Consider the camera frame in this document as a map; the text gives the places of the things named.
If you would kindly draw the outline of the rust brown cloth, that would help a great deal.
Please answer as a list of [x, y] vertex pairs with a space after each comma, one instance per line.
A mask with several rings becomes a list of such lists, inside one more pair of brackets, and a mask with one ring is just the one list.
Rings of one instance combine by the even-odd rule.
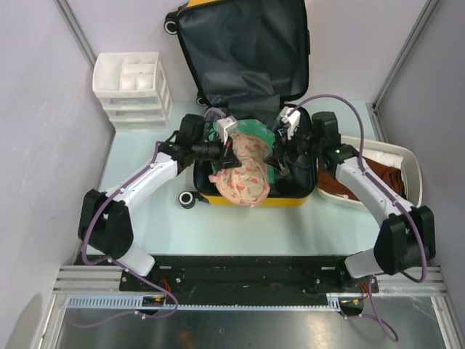
[[[405, 196], [405, 186], [402, 179], [402, 172], [397, 167], [389, 167], [385, 164], [374, 161], [365, 157], [368, 166], [376, 173], [376, 175], [385, 182], [396, 194]], [[341, 198], [358, 201], [358, 198], [344, 185], [333, 179], [327, 172], [318, 174], [317, 187], [328, 194], [335, 195]]]

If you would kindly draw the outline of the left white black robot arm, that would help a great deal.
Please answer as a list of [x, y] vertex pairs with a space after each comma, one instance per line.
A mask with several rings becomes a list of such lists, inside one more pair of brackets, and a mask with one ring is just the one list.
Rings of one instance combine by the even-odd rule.
[[92, 264], [86, 256], [91, 246], [103, 253], [105, 260], [135, 273], [134, 280], [144, 290], [160, 284], [154, 257], [134, 240], [131, 215], [152, 193], [196, 161], [210, 161], [220, 169], [241, 166], [233, 153], [232, 135], [238, 121], [232, 116], [215, 121], [217, 135], [213, 140], [204, 133], [206, 125], [208, 121], [201, 115], [185, 115], [179, 129], [167, 140], [156, 142], [152, 157], [129, 178], [109, 190], [86, 193], [78, 226], [85, 264]]

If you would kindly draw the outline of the yellow Pikachu hard-shell suitcase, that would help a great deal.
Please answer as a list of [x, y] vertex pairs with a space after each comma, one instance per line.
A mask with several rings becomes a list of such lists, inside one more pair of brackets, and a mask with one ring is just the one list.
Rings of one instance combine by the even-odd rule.
[[310, 32], [303, 1], [190, 1], [168, 13], [197, 100], [271, 128], [309, 86]]

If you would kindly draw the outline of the white towel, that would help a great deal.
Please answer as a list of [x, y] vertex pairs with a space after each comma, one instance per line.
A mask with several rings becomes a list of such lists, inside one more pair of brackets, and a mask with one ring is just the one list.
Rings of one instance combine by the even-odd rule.
[[403, 162], [402, 156], [371, 149], [364, 149], [363, 157], [375, 161], [379, 164], [383, 164], [384, 166], [394, 167], [396, 169], [401, 169]]

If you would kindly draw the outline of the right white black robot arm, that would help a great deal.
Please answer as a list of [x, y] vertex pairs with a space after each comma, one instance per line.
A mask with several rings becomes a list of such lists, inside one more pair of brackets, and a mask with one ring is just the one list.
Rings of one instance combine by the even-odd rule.
[[277, 169], [285, 161], [306, 155], [318, 160], [318, 168], [348, 188], [371, 213], [379, 226], [373, 248], [345, 258], [344, 268], [335, 273], [335, 282], [344, 292], [360, 285], [362, 277], [385, 273], [405, 275], [420, 267], [416, 282], [426, 278], [427, 263], [435, 256], [434, 215], [427, 206], [416, 207], [395, 193], [369, 167], [363, 149], [343, 143], [332, 112], [312, 116], [312, 130], [297, 136], [300, 112], [285, 107], [273, 127], [277, 137], [272, 155], [266, 160]]

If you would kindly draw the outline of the pink patterned cloth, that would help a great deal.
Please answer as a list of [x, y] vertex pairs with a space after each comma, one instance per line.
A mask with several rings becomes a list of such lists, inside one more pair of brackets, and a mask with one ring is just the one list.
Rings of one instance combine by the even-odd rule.
[[222, 169], [209, 175], [219, 194], [240, 206], [259, 206], [270, 192], [270, 180], [264, 159], [269, 155], [268, 144], [250, 134], [232, 135], [232, 151], [241, 165]]

